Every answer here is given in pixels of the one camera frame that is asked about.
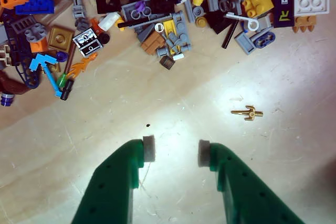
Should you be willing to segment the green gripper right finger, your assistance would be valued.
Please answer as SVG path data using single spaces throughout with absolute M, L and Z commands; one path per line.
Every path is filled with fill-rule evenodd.
M 227 223 L 303 223 L 303 221 L 223 144 L 200 140 L 198 165 L 216 173 Z

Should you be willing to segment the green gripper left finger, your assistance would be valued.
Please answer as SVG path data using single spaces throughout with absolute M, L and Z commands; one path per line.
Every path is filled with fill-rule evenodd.
M 120 146 L 93 172 L 72 223 L 132 223 L 139 169 L 154 161 L 153 135 Z

